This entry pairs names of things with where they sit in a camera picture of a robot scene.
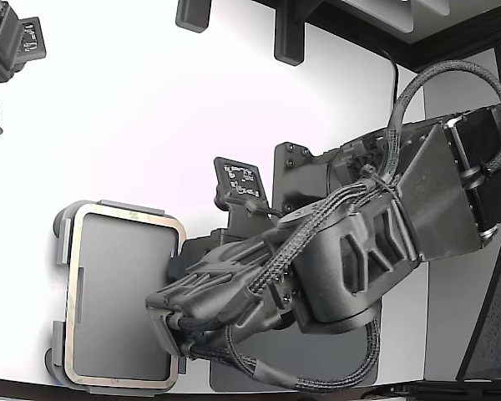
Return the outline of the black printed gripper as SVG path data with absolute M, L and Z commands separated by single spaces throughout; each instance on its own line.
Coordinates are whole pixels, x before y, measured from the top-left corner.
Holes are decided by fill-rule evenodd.
M 419 264 L 400 204 L 380 195 L 353 212 L 335 211 L 254 306 L 260 332 L 296 322 L 308 334 L 363 327 L 382 296 Z

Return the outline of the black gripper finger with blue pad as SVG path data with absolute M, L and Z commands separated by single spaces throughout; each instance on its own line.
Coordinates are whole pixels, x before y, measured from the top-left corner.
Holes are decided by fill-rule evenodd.
M 216 247 L 176 282 L 146 297 L 145 308 L 180 313 L 218 313 L 238 298 L 272 257 L 263 240 L 244 240 Z
M 186 240 L 180 253 L 169 259 L 167 265 L 167 283 L 172 284 L 204 266 L 214 265 L 222 261 L 223 255 L 233 243 L 220 244 L 206 237 Z

